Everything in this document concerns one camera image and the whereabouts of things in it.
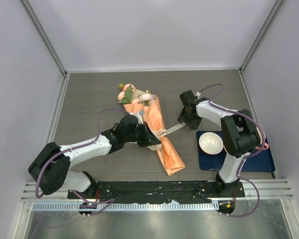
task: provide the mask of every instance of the green leaf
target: green leaf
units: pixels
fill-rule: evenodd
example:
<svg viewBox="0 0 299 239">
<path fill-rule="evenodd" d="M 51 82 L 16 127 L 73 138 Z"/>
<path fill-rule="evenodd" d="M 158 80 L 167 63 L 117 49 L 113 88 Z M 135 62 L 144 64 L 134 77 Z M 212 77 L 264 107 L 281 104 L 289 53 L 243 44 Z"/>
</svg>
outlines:
<svg viewBox="0 0 299 239">
<path fill-rule="evenodd" d="M 129 86 L 125 91 L 125 97 L 131 102 L 133 99 L 133 90 L 132 87 Z"/>
<path fill-rule="evenodd" d="M 129 102 L 129 100 L 126 98 L 126 97 L 124 97 L 122 100 L 121 100 L 121 103 L 122 104 L 127 104 Z"/>
</svg>

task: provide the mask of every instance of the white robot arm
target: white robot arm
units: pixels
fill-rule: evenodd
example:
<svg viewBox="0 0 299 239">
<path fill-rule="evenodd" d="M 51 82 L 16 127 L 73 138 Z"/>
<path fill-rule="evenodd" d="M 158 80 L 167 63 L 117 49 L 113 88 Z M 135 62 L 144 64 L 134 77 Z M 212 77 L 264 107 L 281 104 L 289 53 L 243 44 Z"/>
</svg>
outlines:
<svg viewBox="0 0 299 239">
<path fill-rule="evenodd" d="M 196 97 L 192 91 L 182 93 L 180 99 L 184 108 L 177 119 L 179 122 L 197 129 L 202 118 L 207 118 L 222 127 L 227 154 L 215 182 L 218 192 L 228 195 L 239 182 L 237 175 L 244 158 L 261 143 L 257 128 L 250 121 L 236 115 L 237 111 L 218 106 L 207 98 Z M 248 110 L 237 113 L 251 117 Z M 91 140 L 62 146 L 54 142 L 47 144 L 29 167 L 30 175 L 44 195 L 66 189 L 79 192 L 83 198 L 94 197 L 97 183 L 92 176 L 87 172 L 76 173 L 69 169 L 90 158 L 115 152 L 128 142 L 137 142 L 140 147 L 160 144 L 160 140 L 143 122 L 143 114 L 128 114 L 113 128 Z"/>
<path fill-rule="evenodd" d="M 65 189 L 77 191 L 83 198 L 92 197 L 97 188 L 92 176 L 87 172 L 77 173 L 69 169 L 90 158 L 113 153 L 128 142 L 136 142 L 140 147 L 160 144 L 147 123 L 143 122 L 143 114 L 143 111 L 127 114 L 120 123 L 97 138 L 72 145 L 47 144 L 30 165 L 30 175 L 39 183 L 44 195 Z"/>
<path fill-rule="evenodd" d="M 261 143 L 257 127 L 241 115 L 252 118 L 248 110 L 230 110 L 211 102 L 208 98 L 199 98 L 192 91 L 182 93 L 180 99 L 184 108 L 178 117 L 183 122 L 197 129 L 202 118 L 221 126 L 224 134 L 224 146 L 227 151 L 224 164 L 216 176 L 219 191 L 231 191 L 239 181 L 238 174 L 245 157 Z"/>
</svg>

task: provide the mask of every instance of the white ribbon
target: white ribbon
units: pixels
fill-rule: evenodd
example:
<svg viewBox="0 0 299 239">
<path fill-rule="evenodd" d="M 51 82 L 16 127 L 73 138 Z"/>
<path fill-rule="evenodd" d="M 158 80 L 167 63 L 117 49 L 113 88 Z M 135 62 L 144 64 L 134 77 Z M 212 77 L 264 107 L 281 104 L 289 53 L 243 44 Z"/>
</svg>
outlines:
<svg viewBox="0 0 299 239">
<path fill-rule="evenodd" d="M 169 128 L 169 129 L 153 130 L 152 133 L 156 136 L 156 138 L 160 138 L 160 137 L 166 136 L 170 133 L 173 133 L 176 130 L 179 130 L 180 128 L 184 127 L 185 125 L 186 125 L 185 123 L 179 123 L 179 124 Z M 153 151 L 157 151 L 157 150 L 161 149 L 161 143 L 156 144 L 156 145 L 148 146 L 148 148 L 153 150 Z"/>
</svg>

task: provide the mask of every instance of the orange wrapping paper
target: orange wrapping paper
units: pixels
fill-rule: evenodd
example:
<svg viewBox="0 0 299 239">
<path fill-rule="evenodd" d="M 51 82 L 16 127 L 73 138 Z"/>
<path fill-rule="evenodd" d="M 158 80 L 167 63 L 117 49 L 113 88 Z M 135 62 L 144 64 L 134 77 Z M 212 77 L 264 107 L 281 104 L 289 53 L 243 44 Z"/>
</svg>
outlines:
<svg viewBox="0 0 299 239">
<path fill-rule="evenodd" d="M 154 98 L 156 98 L 155 101 L 148 107 L 143 104 L 124 104 L 123 106 L 128 112 L 137 113 L 140 110 L 145 112 L 143 120 L 149 125 L 152 132 L 158 135 L 161 141 L 161 148 L 156 152 L 164 170 L 169 176 L 185 168 L 185 164 L 179 157 L 170 140 L 167 137 L 164 137 L 166 133 L 164 121 L 161 115 L 159 99 L 157 96 L 154 96 Z"/>
</svg>

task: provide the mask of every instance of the black mounting plate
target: black mounting plate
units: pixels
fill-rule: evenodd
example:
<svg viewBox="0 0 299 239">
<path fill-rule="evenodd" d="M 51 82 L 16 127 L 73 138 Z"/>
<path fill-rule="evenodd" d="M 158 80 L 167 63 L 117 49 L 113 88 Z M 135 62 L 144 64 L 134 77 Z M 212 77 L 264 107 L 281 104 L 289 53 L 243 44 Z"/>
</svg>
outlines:
<svg viewBox="0 0 299 239">
<path fill-rule="evenodd" d="M 100 200 L 115 198 L 115 203 L 162 204 L 172 200 L 180 204 L 210 203 L 210 198 L 232 198 L 221 195 L 215 182 L 195 181 L 103 181 L 98 182 Z M 236 198 L 245 197 L 241 182 L 235 187 Z"/>
</svg>

